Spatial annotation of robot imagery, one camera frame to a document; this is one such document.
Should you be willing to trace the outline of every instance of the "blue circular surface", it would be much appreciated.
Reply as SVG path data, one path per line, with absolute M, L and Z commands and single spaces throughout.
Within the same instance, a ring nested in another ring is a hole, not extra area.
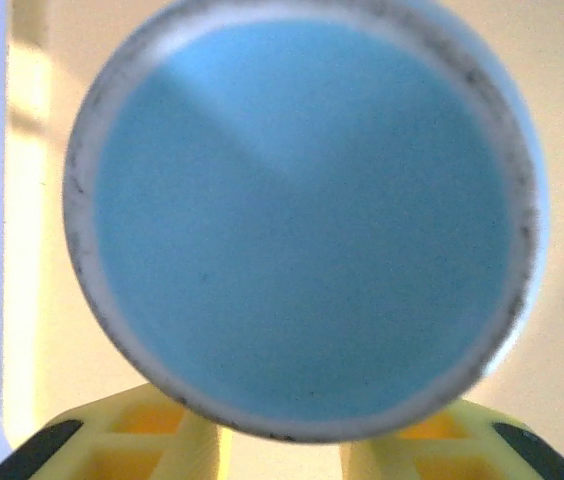
M 381 413 L 456 364 L 498 306 L 512 228 L 464 98 L 309 21 L 172 54 L 120 111 L 95 207 L 138 339 L 210 397 L 295 421 Z

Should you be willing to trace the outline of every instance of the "circular rim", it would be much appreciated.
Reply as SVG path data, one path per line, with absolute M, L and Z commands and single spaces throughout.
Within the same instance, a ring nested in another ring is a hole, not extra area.
M 93 179 L 108 128 L 125 96 L 166 55 L 206 32 L 231 24 L 280 18 L 340 22 L 389 37 L 441 69 L 476 106 L 503 165 L 515 226 L 502 307 L 461 362 L 427 388 L 387 411 L 327 422 L 275 421 L 203 394 L 167 371 L 128 329 L 97 254 Z M 82 291 L 102 329 L 124 356 L 167 395 L 217 423 L 285 441 L 337 442 L 414 423 L 457 398 L 492 370 L 517 338 L 539 280 L 546 234 L 543 178 L 524 121 L 462 39 L 401 0 L 184 0 L 140 27 L 116 51 L 88 91 L 70 137 L 63 185 L 67 245 Z

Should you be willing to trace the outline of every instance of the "dark speckles on rim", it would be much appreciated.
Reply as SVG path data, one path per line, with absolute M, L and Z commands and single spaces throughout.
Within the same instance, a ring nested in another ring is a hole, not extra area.
M 80 234 L 76 231 L 70 231 L 66 234 L 66 243 L 69 247 L 69 251 L 71 252 L 71 257 L 75 260 L 78 260 L 81 257 L 81 240 Z
M 77 161 L 76 156 L 77 154 L 75 152 L 75 149 L 71 149 L 66 157 L 66 163 L 69 167 L 75 168 Z
M 478 73 L 475 70 L 469 70 L 464 78 L 469 85 L 475 85 L 478 81 Z
M 106 93 L 107 86 L 107 82 L 98 82 L 93 85 L 93 88 L 91 89 L 91 105 L 94 108 L 97 108 L 100 105 L 100 102 Z
M 522 228 L 520 228 L 520 233 L 522 234 L 522 238 L 524 238 L 525 241 L 529 241 L 529 239 L 531 238 L 531 229 L 527 225 L 523 225 Z
M 82 270 L 82 262 L 80 262 L 79 260 L 77 260 L 74 265 L 73 265 L 73 269 L 75 270 L 75 274 L 78 277 L 81 277 L 82 274 L 84 273 L 84 271 Z
M 517 292 L 517 294 L 515 295 L 515 297 L 513 297 L 513 300 L 509 304 L 509 317 L 512 319 L 517 318 L 517 316 L 522 311 L 522 308 L 524 308 L 524 294 L 523 292 Z
M 84 188 L 82 187 L 82 185 L 80 185 L 80 181 L 77 179 L 75 175 L 69 177 L 69 182 L 74 192 L 77 192 L 80 195 L 84 195 Z

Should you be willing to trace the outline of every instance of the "black rubber pad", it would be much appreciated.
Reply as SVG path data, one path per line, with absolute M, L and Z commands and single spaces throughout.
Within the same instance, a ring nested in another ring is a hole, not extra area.
M 81 426 L 66 420 L 43 428 L 0 464 L 0 480 L 29 480 Z
M 564 480 L 564 457 L 535 433 L 508 423 L 493 428 L 544 480 Z

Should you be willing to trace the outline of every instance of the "beige background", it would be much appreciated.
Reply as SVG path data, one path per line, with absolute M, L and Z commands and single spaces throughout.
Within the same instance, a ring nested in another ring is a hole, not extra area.
M 4 421 L 20 443 L 58 413 L 141 383 L 100 332 L 61 226 L 63 151 L 102 62 L 159 0 L 14 0 L 5 183 Z M 564 454 L 564 1 L 448 0 L 501 56 L 540 131 L 551 183 L 546 279 L 523 337 L 468 397 Z M 235 438 L 231 478 L 339 478 L 334 447 Z

